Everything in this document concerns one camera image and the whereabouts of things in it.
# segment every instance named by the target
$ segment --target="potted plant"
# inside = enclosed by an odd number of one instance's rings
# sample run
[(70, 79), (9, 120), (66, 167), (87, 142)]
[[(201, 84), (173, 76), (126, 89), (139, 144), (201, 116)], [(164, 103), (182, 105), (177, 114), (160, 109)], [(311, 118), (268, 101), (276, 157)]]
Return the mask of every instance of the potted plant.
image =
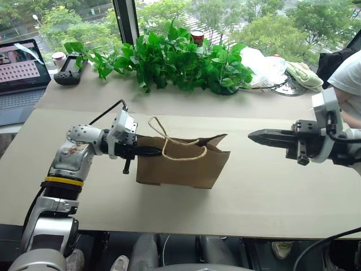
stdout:
[(139, 86), (150, 92), (155, 84), (162, 89), (172, 82), (183, 91), (209, 88), (220, 95), (231, 95), (238, 87), (246, 88), (252, 80), (252, 71), (241, 63), (240, 51), (245, 45), (235, 44), (227, 49), (222, 45), (210, 46), (204, 39), (198, 47), (184, 28), (176, 28), (170, 21), (164, 31), (149, 31), (137, 39), (135, 47), (123, 43), (110, 54), (84, 47), (79, 42), (64, 44), (68, 53), (78, 52), (94, 63), (99, 77), (114, 70), (120, 74), (136, 71)]

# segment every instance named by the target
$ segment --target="paper bag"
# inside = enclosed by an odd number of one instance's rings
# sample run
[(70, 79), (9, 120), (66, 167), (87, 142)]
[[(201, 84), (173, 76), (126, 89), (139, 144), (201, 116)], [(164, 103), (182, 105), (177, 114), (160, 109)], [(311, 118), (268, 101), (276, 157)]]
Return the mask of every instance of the paper bag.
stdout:
[(212, 138), (180, 139), (169, 138), (164, 133), (165, 138), (138, 136), (138, 146), (156, 147), (164, 152), (155, 157), (138, 156), (137, 182), (212, 188), (230, 156), (229, 151), (216, 148), (226, 134)]

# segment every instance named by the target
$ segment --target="laptop screen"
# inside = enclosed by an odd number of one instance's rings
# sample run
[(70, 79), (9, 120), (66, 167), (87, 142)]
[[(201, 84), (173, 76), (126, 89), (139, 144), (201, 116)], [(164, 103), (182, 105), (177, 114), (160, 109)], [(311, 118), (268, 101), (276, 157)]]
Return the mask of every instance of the laptop screen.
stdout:
[(35, 40), (0, 45), (0, 92), (46, 86), (50, 80)]

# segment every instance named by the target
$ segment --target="yellow ring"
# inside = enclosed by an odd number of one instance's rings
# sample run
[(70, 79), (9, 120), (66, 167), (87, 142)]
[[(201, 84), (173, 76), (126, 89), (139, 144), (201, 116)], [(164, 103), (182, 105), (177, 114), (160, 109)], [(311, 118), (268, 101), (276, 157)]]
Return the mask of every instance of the yellow ring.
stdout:
[(46, 182), (61, 182), (61, 183), (67, 183), (69, 185), (76, 185), (76, 186), (80, 186), (82, 187), (84, 185), (83, 182), (81, 181), (76, 181), (76, 180), (72, 180), (72, 179), (66, 179), (66, 178), (61, 178), (61, 177), (45, 177), (45, 181)]

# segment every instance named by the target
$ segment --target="bag handle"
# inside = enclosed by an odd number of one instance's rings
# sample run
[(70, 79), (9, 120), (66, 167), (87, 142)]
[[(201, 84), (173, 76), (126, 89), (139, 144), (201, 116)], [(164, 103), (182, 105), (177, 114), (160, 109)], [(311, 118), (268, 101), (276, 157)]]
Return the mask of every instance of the bag handle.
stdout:
[[(162, 129), (163, 133), (161, 131), (159, 131), (158, 129), (156, 129), (152, 124), (151, 124), (151, 121), (155, 119), (159, 125), (159, 127)], [(172, 138), (170, 138), (168, 135), (167, 135), (167, 132), (165, 131), (164, 127), (162, 126), (162, 124), (160, 123), (159, 119), (157, 117), (151, 117), (150, 120), (148, 120), (148, 124), (149, 126), (154, 130), (156, 131), (158, 134), (160, 134), (161, 136), (163, 136), (165, 138), (165, 143), (164, 143), (164, 146), (162, 148), (162, 155), (169, 159), (169, 160), (172, 160), (172, 161), (194, 161), (194, 160), (197, 160), (197, 159), (200, 159), (202, 157), (204, 157), (206, 154), (207, 154), (207, 147), (206, 146), (202, 146), (202, 148), (204, 149), (203, 153), (200, 154), (199, 156), (196, 156), (196, 157), (191, 157), (191, 158), (173, 158), (173, 157), (170, 157), (170, 156), (167, 156), (167, 154), (165, 154), (165, 147), (167, 146), (168, 144), (168, 141), (171, 141), (173, 142), (174, 144), (178, 144), (178, 145), (184, 145), (184, 146), (190, 146), (190, 145), (195, 145), (199, 142), (199, 139), (195, 140), (195, 141), (192, 141), (192, 142), (189, 142), (189, 143), (184, 143), (184, 142), (180, 142), (180, 141), (177, 141), (177, 140), (174, 140)]]

